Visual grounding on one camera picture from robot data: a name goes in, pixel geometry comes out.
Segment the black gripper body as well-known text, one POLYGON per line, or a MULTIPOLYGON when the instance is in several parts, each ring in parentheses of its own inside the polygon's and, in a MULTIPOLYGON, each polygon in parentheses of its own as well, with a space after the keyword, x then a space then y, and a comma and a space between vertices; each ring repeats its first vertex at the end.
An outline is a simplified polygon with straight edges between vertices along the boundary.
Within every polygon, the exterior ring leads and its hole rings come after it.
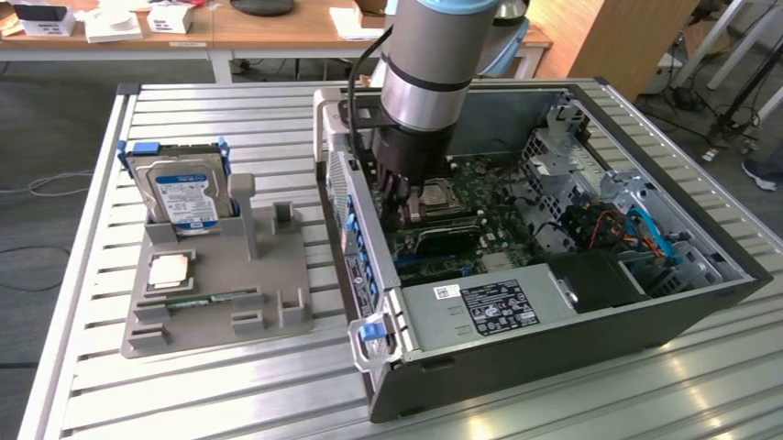
POLYGON ((445 158, 453 131, 455 125, 436 131, 416 131, 403 126, 377 127, 372 152, 380 181, 387 183, 389 177, 396 176, 409 185, 421 184, 445 158))

